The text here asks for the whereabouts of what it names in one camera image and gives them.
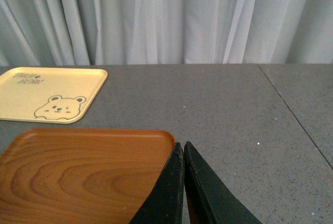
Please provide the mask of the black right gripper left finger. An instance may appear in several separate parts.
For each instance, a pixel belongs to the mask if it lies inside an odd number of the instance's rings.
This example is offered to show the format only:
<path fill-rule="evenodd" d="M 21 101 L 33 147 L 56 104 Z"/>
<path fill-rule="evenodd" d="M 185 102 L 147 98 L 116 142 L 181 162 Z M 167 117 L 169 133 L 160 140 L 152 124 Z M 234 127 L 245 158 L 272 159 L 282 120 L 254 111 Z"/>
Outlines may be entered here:
<path fill-rule="evenodd" d="M 130 223 L 182 223 L 184 173 L 183 149 L 177 142 L 151 193 Z"/>

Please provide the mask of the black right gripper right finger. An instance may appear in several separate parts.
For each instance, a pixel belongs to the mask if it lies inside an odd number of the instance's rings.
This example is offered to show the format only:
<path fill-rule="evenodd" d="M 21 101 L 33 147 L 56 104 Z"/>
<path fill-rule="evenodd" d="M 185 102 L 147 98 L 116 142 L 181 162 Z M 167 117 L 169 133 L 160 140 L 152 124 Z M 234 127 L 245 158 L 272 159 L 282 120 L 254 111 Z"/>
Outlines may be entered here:
<path fill-rule="evenodd" d="M 184 161 L 191 223 L 260 223 L 232 194 L 190 141 L 184 147 Z"/>

